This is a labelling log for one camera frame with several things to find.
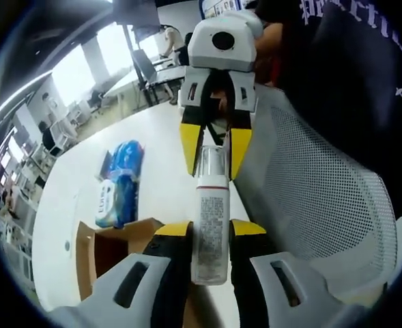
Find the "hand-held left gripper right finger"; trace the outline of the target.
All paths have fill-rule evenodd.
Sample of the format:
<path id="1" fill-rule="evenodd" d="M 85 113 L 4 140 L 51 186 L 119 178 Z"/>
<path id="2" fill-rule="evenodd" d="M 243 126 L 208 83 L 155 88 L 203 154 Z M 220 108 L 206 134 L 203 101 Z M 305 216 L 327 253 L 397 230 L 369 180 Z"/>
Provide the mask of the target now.
<path id="1" fill-rule="evenodd" d="M 358 304 L 334 297 L 305 261 L 277 253 L 260 225 L 231 220 L 229 251 L 241 327 L 355 327 L 360 320 Z"/>

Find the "person's right hand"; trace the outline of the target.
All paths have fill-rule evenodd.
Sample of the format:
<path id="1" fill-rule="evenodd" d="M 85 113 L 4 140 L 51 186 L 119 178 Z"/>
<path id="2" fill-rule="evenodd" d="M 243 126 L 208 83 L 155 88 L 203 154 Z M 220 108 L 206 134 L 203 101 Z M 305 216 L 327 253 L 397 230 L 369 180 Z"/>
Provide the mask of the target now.
<path id="1" fill-rule="evenodd" d="M 281 44 L 283 24 L 270 23 L 255 40 L 257 58 L 254 64 L 255 80 L 276 87 L 281 72 Z"/>

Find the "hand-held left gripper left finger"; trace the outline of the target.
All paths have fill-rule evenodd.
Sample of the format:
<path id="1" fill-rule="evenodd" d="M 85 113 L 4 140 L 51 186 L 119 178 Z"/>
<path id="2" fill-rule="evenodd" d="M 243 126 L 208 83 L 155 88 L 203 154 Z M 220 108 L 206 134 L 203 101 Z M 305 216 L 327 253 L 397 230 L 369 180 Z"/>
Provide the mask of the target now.
<path id="1" fill-rule="evenodd" d="M 135 221 L 78 227 L 81 301 L 48 313 L 56 327 L 183 327 L 190 286 L 192 223 Z"/>

